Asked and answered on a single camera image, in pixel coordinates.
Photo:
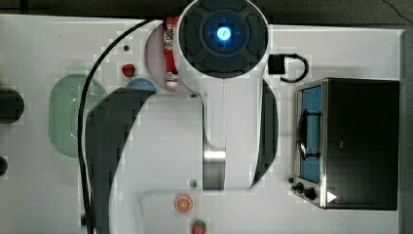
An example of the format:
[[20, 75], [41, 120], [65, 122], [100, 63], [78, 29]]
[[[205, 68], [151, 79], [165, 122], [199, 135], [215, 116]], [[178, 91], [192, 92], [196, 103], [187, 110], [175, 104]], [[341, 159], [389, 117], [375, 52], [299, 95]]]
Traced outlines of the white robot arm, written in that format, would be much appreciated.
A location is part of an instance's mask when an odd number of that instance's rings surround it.
[[155, 192], [244, 191], [274, 161], [270, 33], [249, 0], [194, 0], [172, 31], [176, 89], [119, 88], [88, 116], [93, 234], [147, 234]]

